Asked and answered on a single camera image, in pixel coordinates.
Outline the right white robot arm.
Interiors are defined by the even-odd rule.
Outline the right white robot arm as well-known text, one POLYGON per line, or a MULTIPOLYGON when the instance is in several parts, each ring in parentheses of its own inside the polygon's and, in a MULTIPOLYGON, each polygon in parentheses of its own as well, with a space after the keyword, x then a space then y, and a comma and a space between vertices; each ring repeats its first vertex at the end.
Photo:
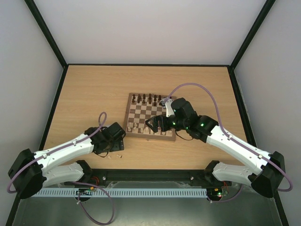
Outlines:
POLYGON ((205 179, 214 185, 231 181, 251 186, 258 194, 272 198, 285 172, 284 156, 269 153, 241 140, 206 115, 198 115, 184 98, 162 102, 166 113, 153 116, 145 124, 153 131, 186 131, 193 139, 220 148, 243 163, 242 166, 212 161, 205 170, 205 179))

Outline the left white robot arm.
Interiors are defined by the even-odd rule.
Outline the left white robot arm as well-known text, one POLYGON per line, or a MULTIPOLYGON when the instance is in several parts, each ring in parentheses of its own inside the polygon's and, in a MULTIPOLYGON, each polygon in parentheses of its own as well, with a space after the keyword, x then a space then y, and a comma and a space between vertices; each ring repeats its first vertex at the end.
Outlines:
POLYGON ((64 182, 90 181, 93 171, 85 160, 68 161, 85 154, 124 150, 124 129, 117 123, 104 128, 90 127, 78 137, 54 148, 31 152, 23 150, 14 161, 8 176, 15 193, 27 199, 42 188, 64 182))

